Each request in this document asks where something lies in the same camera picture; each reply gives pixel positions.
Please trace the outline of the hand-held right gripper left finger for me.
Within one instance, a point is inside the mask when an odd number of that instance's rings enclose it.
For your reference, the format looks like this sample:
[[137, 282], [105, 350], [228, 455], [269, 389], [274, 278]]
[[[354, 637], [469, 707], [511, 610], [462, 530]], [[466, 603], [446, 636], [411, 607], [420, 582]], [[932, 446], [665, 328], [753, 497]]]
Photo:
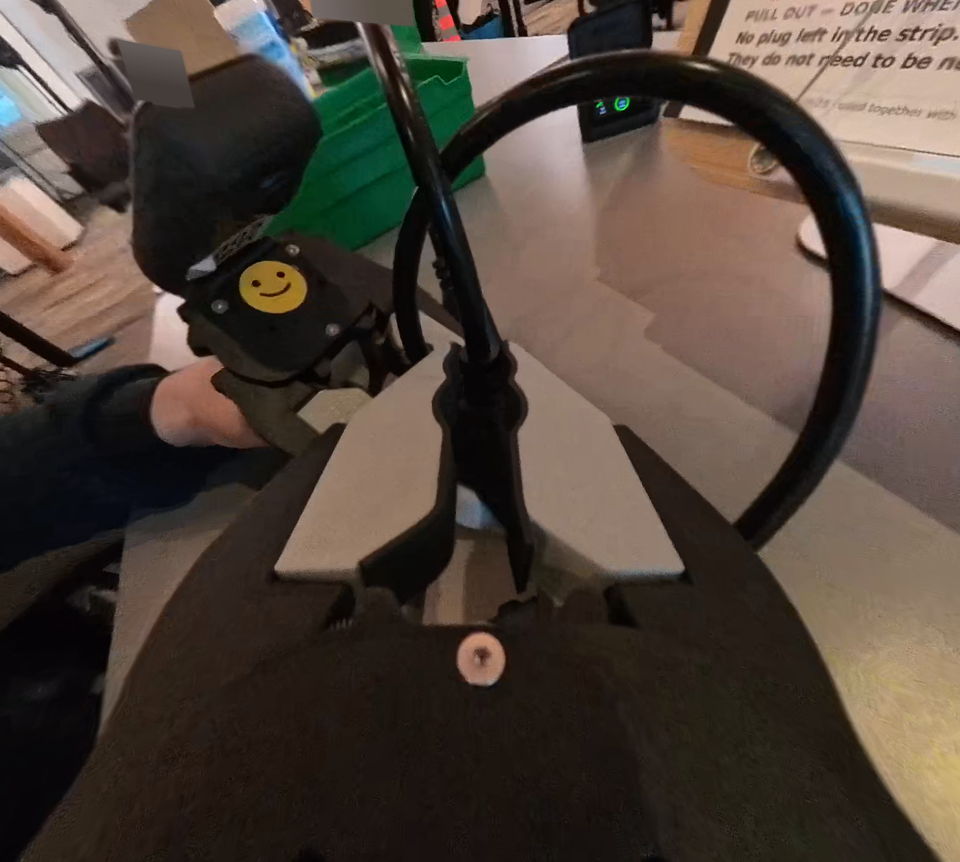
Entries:
[[419, 598], [450, 561], [455, 467], [436, 409], [453, 345], [435, 349], [346, 424], [274, 574]]

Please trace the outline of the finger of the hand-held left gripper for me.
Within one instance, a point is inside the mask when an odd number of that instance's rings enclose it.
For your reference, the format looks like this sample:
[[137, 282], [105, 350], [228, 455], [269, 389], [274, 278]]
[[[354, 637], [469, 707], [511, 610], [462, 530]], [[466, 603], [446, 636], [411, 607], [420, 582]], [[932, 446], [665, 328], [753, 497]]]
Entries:
[[426, 312], [417, 313], [426, 356], [412, 366], [413, 374], [445, 374], [447, 361], [454, 347], [462, 345], [458, 332], [436, 321]]
[[327, 388], [317, 391], [296, 411], [296, 417], [317, 435], [335, 425], [345, 425], [373, 397], [357, 387]]

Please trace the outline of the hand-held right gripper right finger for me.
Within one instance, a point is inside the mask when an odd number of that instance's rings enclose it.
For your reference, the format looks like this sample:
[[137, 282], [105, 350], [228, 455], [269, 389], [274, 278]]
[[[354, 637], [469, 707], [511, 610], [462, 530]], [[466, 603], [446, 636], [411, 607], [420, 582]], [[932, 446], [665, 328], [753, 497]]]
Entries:
[[522, 347], [505, 345], [503, 357], [516, 589], [679, 579], [683, 560], [610, 418]]

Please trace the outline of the person's left forearm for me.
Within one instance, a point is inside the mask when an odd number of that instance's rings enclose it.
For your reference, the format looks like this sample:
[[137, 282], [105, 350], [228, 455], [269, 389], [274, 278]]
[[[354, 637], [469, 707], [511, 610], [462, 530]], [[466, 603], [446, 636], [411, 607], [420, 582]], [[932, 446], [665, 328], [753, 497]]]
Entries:
[[241, 450], [174, 447], [154, 433], [145, 364], [84, 376], [1, 423], [1, 570], [180, 505]]

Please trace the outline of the person's left hand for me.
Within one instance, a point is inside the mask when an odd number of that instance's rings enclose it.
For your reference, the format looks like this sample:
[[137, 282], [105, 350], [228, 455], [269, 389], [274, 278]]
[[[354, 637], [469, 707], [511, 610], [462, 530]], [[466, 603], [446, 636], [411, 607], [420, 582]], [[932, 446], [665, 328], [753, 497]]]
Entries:
[[156, 436], [180, 448], [267, 445], [236, 404], [213, 385], [222, 367], [214, 356], [205, 356], [162, 378], [150, 400], [150, 425]]

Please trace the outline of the green plastic bin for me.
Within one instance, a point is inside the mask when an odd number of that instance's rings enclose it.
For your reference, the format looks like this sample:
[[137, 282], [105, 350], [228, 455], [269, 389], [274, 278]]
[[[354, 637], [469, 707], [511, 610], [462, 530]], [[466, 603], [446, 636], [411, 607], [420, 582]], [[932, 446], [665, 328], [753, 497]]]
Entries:
[[[467, 61], [424, 50], [417, 29], [393, 26], [439, 148], [474, 116]], [[354, 251], [396, 229], [415, 182], [378, 77], [362, 65], [314, 101], [321, 135], [291, 203], [271, 221], [279, 237], [324, 238]]]

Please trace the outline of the dark office chair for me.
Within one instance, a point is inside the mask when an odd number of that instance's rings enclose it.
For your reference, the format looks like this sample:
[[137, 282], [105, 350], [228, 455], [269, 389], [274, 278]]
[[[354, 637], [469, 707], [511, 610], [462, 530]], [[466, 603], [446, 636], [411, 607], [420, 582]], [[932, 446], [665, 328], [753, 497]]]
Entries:
[[93, 101], [35, 126], [68, 175], [100, 205], [125, 212], [131, 202], [130, 147], [124, 123]]

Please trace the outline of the white canister blue label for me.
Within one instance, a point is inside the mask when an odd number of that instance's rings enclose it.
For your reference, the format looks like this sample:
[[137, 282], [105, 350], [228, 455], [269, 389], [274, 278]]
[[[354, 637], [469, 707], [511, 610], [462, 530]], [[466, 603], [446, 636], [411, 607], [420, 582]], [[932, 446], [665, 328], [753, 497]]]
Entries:
[[315, 97], [291, 41], [265, 0], [226, 0], [214, 16], [242, 54], [254, 54], [283, 72], [306, 96]]

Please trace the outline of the brown cardboard box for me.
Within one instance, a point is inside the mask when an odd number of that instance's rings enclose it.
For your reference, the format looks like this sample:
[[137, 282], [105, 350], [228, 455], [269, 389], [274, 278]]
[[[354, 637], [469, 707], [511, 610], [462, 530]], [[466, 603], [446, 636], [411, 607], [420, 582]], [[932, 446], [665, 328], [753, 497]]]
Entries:
[[178, 50], [188, 79], [242, 56], [215, 16], [210, 0], [151, 0], [128, 16], [125, 26], [134, 41]]

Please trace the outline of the dark charging case with screen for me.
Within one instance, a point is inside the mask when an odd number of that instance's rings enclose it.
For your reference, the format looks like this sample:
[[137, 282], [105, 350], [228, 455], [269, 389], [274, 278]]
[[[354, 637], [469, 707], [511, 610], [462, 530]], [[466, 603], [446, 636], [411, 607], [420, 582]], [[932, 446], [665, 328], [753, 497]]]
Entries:
[[[624, 49], [650, 49], [653, 45], [650, 0], [615, 0], [578, 16], [567, 30], [568, 57], [588, 56]], [[650, 96], [608, 94], [577, 107], [584, 143], [620, 136], [656, 124], [664, 102]]]

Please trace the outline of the printed instruction board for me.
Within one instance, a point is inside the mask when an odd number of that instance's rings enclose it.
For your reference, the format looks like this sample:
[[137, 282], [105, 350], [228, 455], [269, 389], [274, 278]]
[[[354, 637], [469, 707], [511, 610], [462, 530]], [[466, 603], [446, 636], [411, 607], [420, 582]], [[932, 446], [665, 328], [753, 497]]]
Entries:
[[710, 0], [691, 52], [767, 81], [838, 141], [958, 157], [959, 0]]

